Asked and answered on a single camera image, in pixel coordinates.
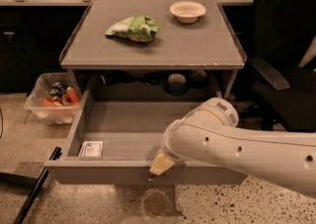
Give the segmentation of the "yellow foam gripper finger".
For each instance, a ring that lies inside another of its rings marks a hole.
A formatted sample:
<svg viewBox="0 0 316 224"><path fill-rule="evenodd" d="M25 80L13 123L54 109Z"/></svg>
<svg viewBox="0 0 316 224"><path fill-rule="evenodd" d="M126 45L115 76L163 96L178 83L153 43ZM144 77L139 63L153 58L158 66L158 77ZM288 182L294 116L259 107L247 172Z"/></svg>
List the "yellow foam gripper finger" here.
<svg viewBox="0 0 316 224"><path fill-rule="evenodd" d="M159 150L149 169L155 176L160 176L175 165L175 161L170 159L162 150Z"/></svg>

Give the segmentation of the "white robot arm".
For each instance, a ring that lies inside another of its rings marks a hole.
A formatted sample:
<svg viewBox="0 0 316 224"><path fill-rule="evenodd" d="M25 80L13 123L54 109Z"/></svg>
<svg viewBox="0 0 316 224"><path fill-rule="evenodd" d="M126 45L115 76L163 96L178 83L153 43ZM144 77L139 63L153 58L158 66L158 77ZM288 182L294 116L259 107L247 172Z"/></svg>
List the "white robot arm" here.
<svg viewBox="0 0 316 224"><path fill-rule="evenodd" d="M238 120L227 101L207 100L166 128L149 172L190 158L315 197L316 133L243 129Z"/></svg>

